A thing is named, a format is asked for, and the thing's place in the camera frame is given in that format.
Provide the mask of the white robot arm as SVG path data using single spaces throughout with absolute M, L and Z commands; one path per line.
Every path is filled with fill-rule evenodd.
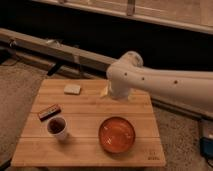
M 142 89 L 213 113 L 213 72 L 151 69 L 137 52 L 128 51 L 106 75 L 108 93 L 116 99 L 127 98 L 131 88 Z

